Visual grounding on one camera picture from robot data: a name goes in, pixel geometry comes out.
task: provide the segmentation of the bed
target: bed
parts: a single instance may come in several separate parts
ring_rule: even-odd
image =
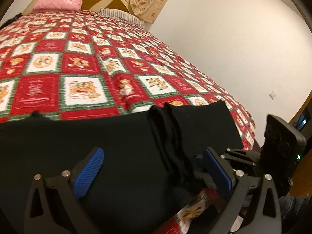
[[[30,13],[0,31],[0,122],[33,111],[54,120],[91,119],[225,101],[244,149],[254,121],[246,109],[194,65],[144,28],[97,14],[133,14],[129,0],[83,0],[82,10]]]

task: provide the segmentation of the striped pillow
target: striped pillow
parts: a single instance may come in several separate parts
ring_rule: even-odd
[[[117,9],[100,8],[99,16],[112,18],[121,22],[129,23],[144,29],[144,21],[138,19],[136,16],[131,15],[128,12]]]

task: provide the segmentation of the black fabric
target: black fabric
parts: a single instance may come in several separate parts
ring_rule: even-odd
[[[3,29],[4,27],[8,26],[9,24],[13,23],[14,21],[16,21],[18,18],[20,18],[22,16],[22,13],[17,14],[14,18],[10,18],[9,20],[7,20],[5,23],[3,23],[0,26],[0,30]]]
[[[153,107],[155,113],[75,121],[51,121],[33,113],[2,123],[0,208],[22,233],[33,176],[70,170],[99,146],[105,152],[104,165],[82,206],[103,233],[151,233],[194,198],[185,185],[189,170],[183,170],[193,155],[207,146],[242,148],[224,106]]]

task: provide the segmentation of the blue gripper pad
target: blue gripper pad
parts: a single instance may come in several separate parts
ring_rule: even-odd
[[[98,148],[74,180],[73,194],[78,200],[86,195],[104,162],[104,151]]]
[[[213,179],[213,182],[216,184],[218,193],[224,197],[232,196],[232,181],[227,176],[221,165],[215,159],[213,154],[208,150],[204,149],[202,153],[202,159],[204,166],[207,169],[207,172]]]

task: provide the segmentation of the pink pillow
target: pink pillow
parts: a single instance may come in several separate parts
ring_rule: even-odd
[[[82,0],[38,0],[33,10],[66,10],[79,11]]]

